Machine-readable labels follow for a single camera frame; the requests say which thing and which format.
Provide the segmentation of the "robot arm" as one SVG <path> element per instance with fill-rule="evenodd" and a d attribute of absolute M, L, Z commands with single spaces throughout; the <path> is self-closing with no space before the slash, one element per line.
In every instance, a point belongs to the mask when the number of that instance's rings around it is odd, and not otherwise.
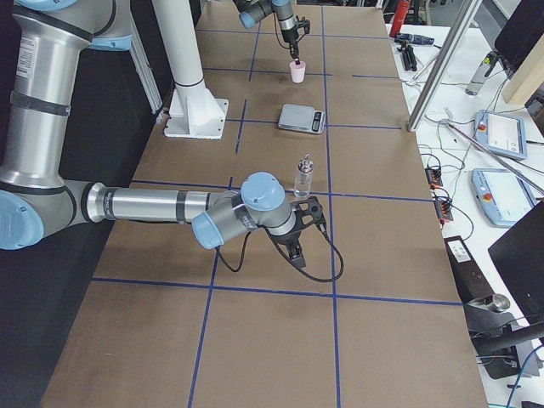
<path fill-rule="evenodd" d="M 270 15 L 275 17 L 275 29 L 280 28 L 281 40 L 276 35 L 280 46 L 289 50 L 296 67 L 302 65 L 299 42 L 310 33 L 310 21 L 304 16 L 295 15 L 292 2 L 289 0 L 235 0 L 234 5 L 239 12 L 239 19 L 246 29 L 253 28 Z"/>
<path fill-rule="evenodd" d="M 85 51 L 76 78 L 60 171 L 68 178 L 128 184 L 152 138 L 153 117 L 128 53 Z M 94 270 L 103 258 L 145 269 L 209 259 L 189 226 L 103 221 L 1 252 L 1 275 Z"/>

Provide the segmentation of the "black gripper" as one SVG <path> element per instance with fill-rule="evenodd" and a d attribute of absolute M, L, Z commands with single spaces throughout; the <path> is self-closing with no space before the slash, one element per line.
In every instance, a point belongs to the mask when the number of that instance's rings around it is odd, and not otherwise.
<path fill-rule="evenodd" d="M 289 43 L 289 52 L 292 57 L 292 62 L 295 65 L 300 64 L 298 41 L 299 39 L 309 34 L 309 20 L 304 16 L 292 16 L 289 19 L 279 20 L 279 27 L 282 39 L 285 43 Z"/>
<path fill-rule="evenodd" d="M 287 228 L 287 232 L 280 235 L 270 235 L 274 245 L 281 245 L 288 251 L 290 263 L 299 269 L 306 267 L 300 236 L 304 230 L 314 225 L 322 234 L 326 234 L 326 220 L 323 215 L 323 206 L 316 196 L 291 203 L 294 225 Z"/>

